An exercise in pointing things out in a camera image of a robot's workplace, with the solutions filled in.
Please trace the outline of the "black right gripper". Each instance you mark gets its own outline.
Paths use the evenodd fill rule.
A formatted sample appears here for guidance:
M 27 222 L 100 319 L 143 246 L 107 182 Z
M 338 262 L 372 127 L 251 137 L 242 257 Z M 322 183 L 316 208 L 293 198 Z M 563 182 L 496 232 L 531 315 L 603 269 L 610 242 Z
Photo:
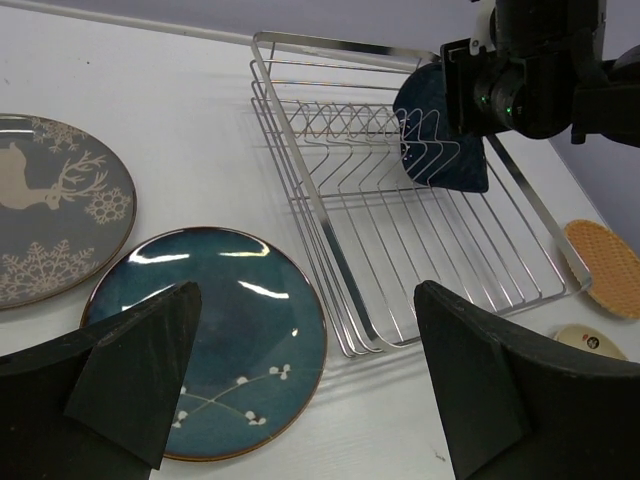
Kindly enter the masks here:
M 483 1 L 469 38 L 440 48 L 449 126 L 547 139 L 571 123 L 580 61 L 602 62 L 604 1 Z

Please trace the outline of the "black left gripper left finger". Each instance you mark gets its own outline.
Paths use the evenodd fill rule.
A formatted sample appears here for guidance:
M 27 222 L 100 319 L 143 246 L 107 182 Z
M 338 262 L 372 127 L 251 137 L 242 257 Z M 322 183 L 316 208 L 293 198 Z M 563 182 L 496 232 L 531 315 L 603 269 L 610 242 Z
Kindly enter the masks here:
M 201 307 L 186 282 L 2 356 L 2 478 L 148 478 L 163 459 Z

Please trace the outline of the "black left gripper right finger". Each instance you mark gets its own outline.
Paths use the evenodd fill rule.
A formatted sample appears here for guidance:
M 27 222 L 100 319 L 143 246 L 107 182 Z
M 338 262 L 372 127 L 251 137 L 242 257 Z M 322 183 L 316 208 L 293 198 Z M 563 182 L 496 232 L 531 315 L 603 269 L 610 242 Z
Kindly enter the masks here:
M 459 479 L 635 479 L 639 367 L 496 316 L 434 282 L 414 306 Z

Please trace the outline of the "dark blue leaf plate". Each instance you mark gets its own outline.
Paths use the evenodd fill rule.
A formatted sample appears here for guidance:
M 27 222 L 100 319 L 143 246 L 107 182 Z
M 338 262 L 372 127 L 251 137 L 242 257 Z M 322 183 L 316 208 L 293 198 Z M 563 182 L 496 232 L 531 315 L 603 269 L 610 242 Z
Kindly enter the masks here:
M 403 83 L 393 103 L 402 165 L 423 186 L 467 193 L 489 190 L 484 144 L 449 130 L 442 67 L 429 63 Z

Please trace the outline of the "grey deer pattern plate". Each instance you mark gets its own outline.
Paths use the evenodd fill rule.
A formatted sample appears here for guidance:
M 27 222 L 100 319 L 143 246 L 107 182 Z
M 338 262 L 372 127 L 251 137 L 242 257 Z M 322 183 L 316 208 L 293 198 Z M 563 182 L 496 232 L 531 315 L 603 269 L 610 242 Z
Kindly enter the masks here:
M 2 114 L 2 309 L 95 275 L 123 248 L 136 213 L 131 174 L 99 139 L 61 121 Z

